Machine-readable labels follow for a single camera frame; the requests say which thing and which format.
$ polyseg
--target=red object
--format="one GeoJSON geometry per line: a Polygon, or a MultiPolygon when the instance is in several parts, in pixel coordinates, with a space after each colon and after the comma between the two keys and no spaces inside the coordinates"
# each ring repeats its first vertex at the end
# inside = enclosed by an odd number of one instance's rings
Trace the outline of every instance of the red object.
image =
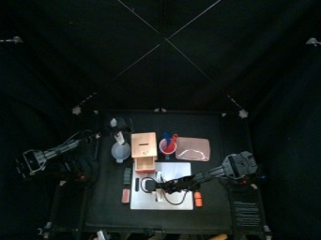
{"type": "Polygon", "coordinates": [[[166,153],[171,153],[173,150],[175,149],[175,141],[177,141],[177,138],[178,138],[178,135],[174,134],[173,137],[171,137],[171,140],[170,140],[170,145],[169,145],[169,147],[165,149],[165,152],[166,152],[166,153]]]}
{"type": "Polygon", "coordinates": [[[194,192],[194,200],[195,200],[195,206],[201,207],[203,206],[203,199],[199,191],[194,192]]]}
{"type": "Polygon", "coordinates": [[[122,203],[128,203],[130,202],[130,195],[131,195],[131,190],[124,188],[123,189],[122,203]]]}

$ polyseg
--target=black tabletop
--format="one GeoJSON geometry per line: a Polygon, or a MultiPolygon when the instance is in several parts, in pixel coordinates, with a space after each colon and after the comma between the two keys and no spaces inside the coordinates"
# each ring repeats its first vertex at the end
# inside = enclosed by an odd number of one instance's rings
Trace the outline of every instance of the black tabletop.
{"type": "MultiPolygon", "coordinates": [[[[251,141],[246,119],[237,114],[186,112],[106,112],[106,123],[112,117],[130,118],[134,133],[155,132],[156,142],[163,132],[181,137],[210,140],[210,161],[177,160],[190,162],[191,173],[199,173],[221,165],[226,155],[251,151],[251,141]]],[[[110,231],[144,232],[158,230],[166,233],[230,233],[231,210],[229,192],[217,179],[202,184],[203,207],[193,210],[131,210],[122,204],[124,169],[132,167],[132,159],[115,162],[111,147],[112,136],[100,142],[98,181],[92,187],[86,216],[86,226],[110,231]]],[[[158,161],[165,157],[158,153],[158,161]]]]}

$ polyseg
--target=orange object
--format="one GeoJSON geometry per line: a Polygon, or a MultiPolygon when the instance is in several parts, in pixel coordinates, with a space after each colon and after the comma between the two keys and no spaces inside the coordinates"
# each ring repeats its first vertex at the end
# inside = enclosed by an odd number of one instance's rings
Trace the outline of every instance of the orange object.
{"type": "Polygon", "coordinates": [[[227,235],[219,234],[219,235],[211,237],[209,240],[226,240],[226,239],[227,239],[227,235]]]}
{"type": "Polygon", "coordinates": [[[195,199],[195,206],[197,207],[203,206],[203,199],[199,191],[194,192],[194,199],[195,199]]]}
{"type": "Polygon", "coordinates": [[[130,197],[131,197],[131,190],[124,188],[122,203],[130,203],[130,197]]]}

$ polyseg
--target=small brown box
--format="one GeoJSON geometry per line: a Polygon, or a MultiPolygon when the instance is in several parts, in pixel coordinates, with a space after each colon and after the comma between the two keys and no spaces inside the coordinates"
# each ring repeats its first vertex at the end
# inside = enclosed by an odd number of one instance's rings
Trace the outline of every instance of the small brown box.
{"type": "Polygon", "coordinates": [[[156,160],[155,133],[131,134],[131,157],[136,173],[154,173],[156,160]]]}

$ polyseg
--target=black wall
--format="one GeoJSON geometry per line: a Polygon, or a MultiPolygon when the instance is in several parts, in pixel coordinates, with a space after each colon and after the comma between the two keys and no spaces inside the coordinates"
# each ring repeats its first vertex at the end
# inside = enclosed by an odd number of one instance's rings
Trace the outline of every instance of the black wall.
{"type": "Polygon", "coordinates": [[[250,112],[272,231],[318,239],[321,47],[305,42],[321,38],[320,3],[222,1],[171,38],[205,75],[162,37],[213,3],[126,2],[159,36],[115,1],[4,1],[0,38],[25,42],[0,43],[0,237],[33,233],[49,214],[52,183],[17,184],[13,159],[68,138],[71,107],[98,92],[84,110],[238,111],[230,94],[250,112]]]}

